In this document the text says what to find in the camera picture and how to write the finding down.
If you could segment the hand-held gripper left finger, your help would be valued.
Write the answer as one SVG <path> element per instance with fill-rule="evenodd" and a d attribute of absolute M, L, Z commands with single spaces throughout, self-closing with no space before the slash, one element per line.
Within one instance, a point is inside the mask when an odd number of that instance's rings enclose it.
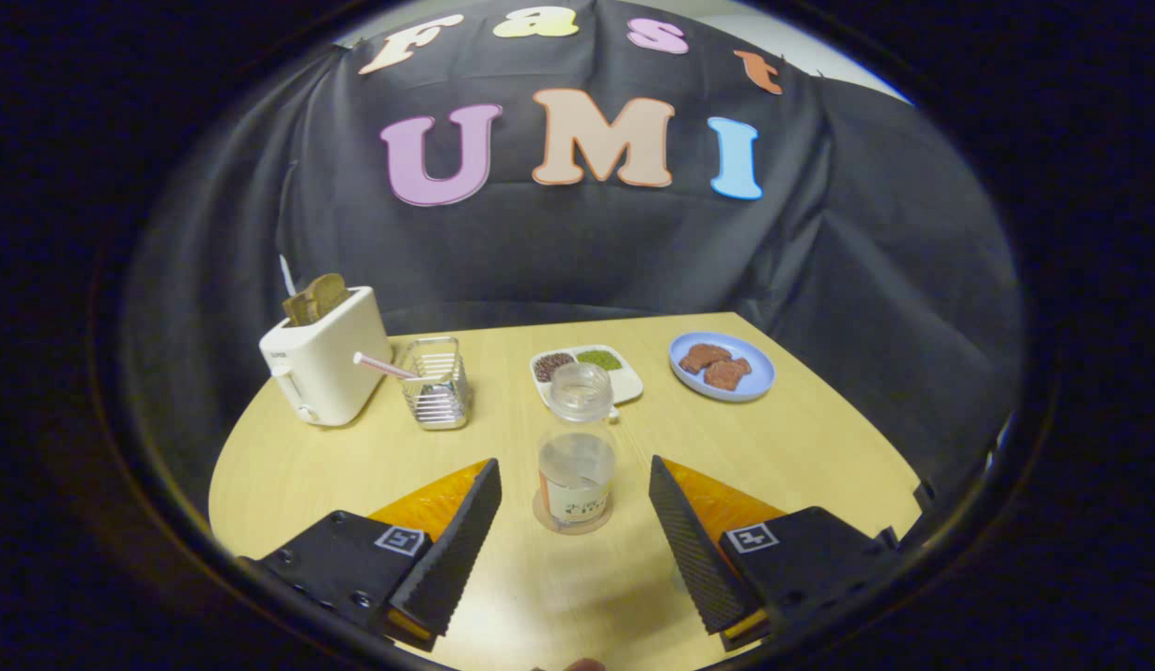
<path fill-rule="evenodd" d="M 348 638 L 431 653 L 501 502 L 499 460 L 480 458 L 371 514 L 330 510 L 240 562 Z"/>

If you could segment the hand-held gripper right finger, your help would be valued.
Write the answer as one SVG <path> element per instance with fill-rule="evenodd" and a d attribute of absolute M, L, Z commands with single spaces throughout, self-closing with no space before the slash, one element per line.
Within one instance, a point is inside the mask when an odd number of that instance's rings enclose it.
<path fill-rule="evenodd" d="M 870 538 L 824 507 L 783 513 L 662 456 L 649 498 L 696 614 L 726 650 L 806 638 L 901 559 L 893 529 Z"/>

